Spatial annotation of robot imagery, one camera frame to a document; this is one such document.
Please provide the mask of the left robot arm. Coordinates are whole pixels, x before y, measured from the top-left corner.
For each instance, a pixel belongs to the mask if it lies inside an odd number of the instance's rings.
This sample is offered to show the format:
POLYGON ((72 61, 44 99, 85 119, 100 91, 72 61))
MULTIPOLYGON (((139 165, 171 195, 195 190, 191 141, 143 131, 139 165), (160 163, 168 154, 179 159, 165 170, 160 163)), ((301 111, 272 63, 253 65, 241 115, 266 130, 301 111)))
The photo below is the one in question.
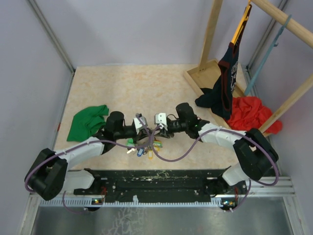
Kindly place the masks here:
POLYGON ((72 170, 88 159, 104 155, 115 146, 122 147, 118 140, 137 138, 147 128, 146 118, 136 114, 131 125, 124 124, 124 114, 112 112, 106 124, 87 140, 70 148, 53 151, 43 149, 25 176, 24 187, 49 201, 60 193, 85 189, 91 194, 102 188, 100 180, 89 170, 72 170))

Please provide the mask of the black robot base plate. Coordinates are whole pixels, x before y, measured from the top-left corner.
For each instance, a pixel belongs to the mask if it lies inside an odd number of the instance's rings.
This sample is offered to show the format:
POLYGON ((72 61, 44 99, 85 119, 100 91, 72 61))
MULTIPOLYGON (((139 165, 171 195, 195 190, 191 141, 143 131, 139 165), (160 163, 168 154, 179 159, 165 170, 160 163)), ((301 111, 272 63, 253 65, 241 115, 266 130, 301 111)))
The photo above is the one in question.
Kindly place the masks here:
POLYGON ((88 170, 95 176, 94 183, 89 189, 74 190, 74 195, 99 195, 103 189, 108 192, 194 189, 201 194, 215 195, 229 193, 234 187, 219 181, 222 169, 88 170))

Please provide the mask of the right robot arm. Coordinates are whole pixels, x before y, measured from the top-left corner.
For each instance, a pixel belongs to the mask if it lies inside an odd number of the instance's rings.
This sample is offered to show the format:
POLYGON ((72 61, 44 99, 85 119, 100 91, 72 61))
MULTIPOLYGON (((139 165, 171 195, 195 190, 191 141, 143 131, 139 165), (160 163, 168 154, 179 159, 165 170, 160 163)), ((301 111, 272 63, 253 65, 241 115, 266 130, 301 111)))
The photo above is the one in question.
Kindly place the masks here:
POLYGON ((178 118, 175 120, 169 119, 165 113, 155 115, 160 136, 172 138, 175 133, 185 132, 195 142, 213 143, 235 152, 238 163, 227 168, 219 177, 221 192, 231 193, 237 183, 245 180, 259 183, 270 169, 275 172, 271 185, 278 183, 278 154, 258 129, 236 131, 214 125, 197 117, 188 103, 177 105, 176 112, 178 118))

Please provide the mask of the large metal keyring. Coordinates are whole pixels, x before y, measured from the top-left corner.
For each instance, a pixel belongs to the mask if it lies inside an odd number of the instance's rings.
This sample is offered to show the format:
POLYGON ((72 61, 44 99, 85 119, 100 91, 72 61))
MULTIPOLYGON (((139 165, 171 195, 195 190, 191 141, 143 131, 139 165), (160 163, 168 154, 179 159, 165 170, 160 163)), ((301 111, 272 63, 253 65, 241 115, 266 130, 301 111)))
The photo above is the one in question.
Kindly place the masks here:
POLYGON ((155 133, 153 131, 147 132, 147 140, 143 144, 144 148, 152 148, 155 140, 155 133))

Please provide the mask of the bunch of tagged keys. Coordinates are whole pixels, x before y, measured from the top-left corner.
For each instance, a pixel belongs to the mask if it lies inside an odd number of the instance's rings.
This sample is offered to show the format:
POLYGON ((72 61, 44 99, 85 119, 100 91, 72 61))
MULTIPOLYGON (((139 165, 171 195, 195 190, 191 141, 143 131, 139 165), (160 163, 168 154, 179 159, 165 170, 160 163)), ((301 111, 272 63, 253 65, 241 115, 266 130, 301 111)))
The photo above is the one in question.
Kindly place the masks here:
POLYGON ((152 160, 154 157, 154 151, 152 150, 152 147, 154 147, 155 151, 158 153, 160 149, 163 147, 163 144, 161 141, 154 139, 153 145, 148 145, 146 147, 137 147, 133 141, 133 139, 127 140, 127 154, 131 154, 133 152, 136 152, 136 155, 138 157, 142 157, 146 155, 149 160, 152 160))

